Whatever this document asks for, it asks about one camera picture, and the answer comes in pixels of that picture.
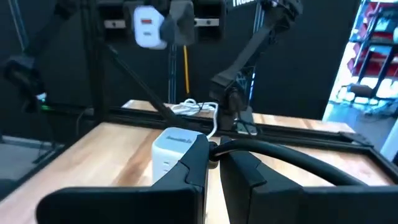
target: white plug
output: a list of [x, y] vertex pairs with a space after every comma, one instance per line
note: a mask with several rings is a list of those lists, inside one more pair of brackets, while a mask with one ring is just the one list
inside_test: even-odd
[[137, 44], [149, 49], [165, 49], [167, 43], [160, 39], [160, 26], [164, 16], [153, 6], [139, 6], [133, 14], [134, 37]]
[[201, 133], [182, 128], [167, 128], [157, 137], [152, 143], [153, 183], [177, 164], [199, 134]]

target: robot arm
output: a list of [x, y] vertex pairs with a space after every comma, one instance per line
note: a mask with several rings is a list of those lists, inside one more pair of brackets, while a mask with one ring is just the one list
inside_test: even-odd
[[[247, 4], [254, 2], [236, 5], [242, 7]], [[277, 34], [289, 30], [303, 11], [299, 0], [262, 0], [260, 4], [265, 12], [263, 26], [252, 36], [233, 64], [211, 79], [210, 98], [218, 102], [221, 110], [219, 115], [227, 118], [221, 121], [221, 128], [230, 129], [234, 123], [234, 115], [246, 110], [248, 106], [245, 92], [236, 81], [239, 72], [243, 68], [255, 66], [263, 51], [274, 43]]]
[[23, 53], [8, 58], [2, 65], [4, 78], [19, 89], [24, 101], [23, 111], [35, 112], [38, 110], [37, 101], [45, 101], [47, 94], [35, 60], [77, 10], [78, 0], [58, 0], [50, 20], [29, 42]]

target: black wall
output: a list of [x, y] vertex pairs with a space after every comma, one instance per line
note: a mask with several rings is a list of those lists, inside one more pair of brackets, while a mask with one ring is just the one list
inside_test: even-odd
[[[258, 113], [322, 118], [348, 40], [359, 0], [302, 0], [304, 14], [297, 24], [270, 47], [256, 70], [252, 107]], [[52, 13], [54, 0], [19, 0], [27, 33], [32, 38]], [[255, 7], [230, 12], [226, 39], [217, 45], [189, 46], [192, 95], [209, 100], [210, 78], [236, 58], [252, 34]], [[0, 2], [0, 60], [21, 51], [7, 1]], [[122, 58], [164, 100], [168, 90], [168, 52], [117, 45]], [[177, 49], [177, 101], [185, 99], [182, 48]], [[120, 106], [129, 99], [146, 99], [129, 78], [105, 60], [108, 102]], [[83, 106], [91, 104], [81, 39], [80, 17], [65, 24], [38, 65], [49, 100]], [[0, 130], [25, 138], [48, 139], [43, 118], [19, 112], [16, 90], [0, 79]], [[52, 118], [56, 136], [68, 139], [76, 118]]]
[[322, 119], [359, 0], [302, 2], [302, 17], [259, 63], [254, 111]]

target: wooden table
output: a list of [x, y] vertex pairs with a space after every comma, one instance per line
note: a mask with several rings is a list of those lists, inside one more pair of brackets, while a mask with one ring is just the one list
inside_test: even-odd
[[[153, 110], [144, 101], [133, 101], [130, 108]], [[353, 131], [346, 124], [310, 119], [254, 114], [255, 122], [327, 131]], [[145, 186], [152, 183], [151, 145], [160, 130], [102, 123], [71, 148], [43, 168], [0, 203], [0, 223], [35, 223], [39, 200], [57, 189], [71, 186]], [[306, 149], [294, 149], [323, 160], [361, 179], [369, 185], [388, 185], [392, 181], [365, 156]], [[265, 164], [304, 186], [330, 185], [286, 162], [258, 155]], [[206, 205], [207, 223], [229, 223], [220, 182], [220, 170], [209, 171]]]

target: black cable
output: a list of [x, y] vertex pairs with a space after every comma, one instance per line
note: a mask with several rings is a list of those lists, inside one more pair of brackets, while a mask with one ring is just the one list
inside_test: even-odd
[[253, 139], [238, 139], [219, 145], [210, 151], [210, 160], [218, 161], [220, 156], [233, 151], [250, 151], [271, 156], [307, 170], [334, 185], [366, 185], [326, 162], [296, 150]]

